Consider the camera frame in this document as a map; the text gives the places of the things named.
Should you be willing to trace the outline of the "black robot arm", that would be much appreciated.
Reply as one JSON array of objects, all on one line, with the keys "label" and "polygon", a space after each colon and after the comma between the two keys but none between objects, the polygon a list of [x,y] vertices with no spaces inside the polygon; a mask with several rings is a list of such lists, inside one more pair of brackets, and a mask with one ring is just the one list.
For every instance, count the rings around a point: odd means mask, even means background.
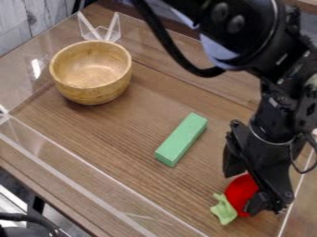
[{"label": "black robot arm", "polygon": [[317,149],[317,46],[300,30],[300,11],[281,0],[167,0],[201,42],[213,76],[244,70],[260,78],[260,104],[248,124],[234,120],[226,134],[224,173],[249,173],[256,192],[242,204],[253,216],[293,202],[291,170],[309,144]]}]

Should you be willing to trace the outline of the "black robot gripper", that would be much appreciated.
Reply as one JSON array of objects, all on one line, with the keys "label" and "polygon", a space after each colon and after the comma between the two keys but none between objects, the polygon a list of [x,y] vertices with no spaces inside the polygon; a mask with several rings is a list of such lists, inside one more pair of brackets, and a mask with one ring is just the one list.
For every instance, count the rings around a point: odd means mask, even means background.
[{"label": "black robot gripper", "polygon": [[230,132],[226,134],[224,151],[224,174],[226,178],[252,174],[261,191],[246,201],[244,211],[256,216],[261,211],[272,211],[277,215],[285,212],[285,204],[295,199],[291,166],[297,159],[305,138],[295,137],[285,143],[272,143],[238,120],[230,121]]}]

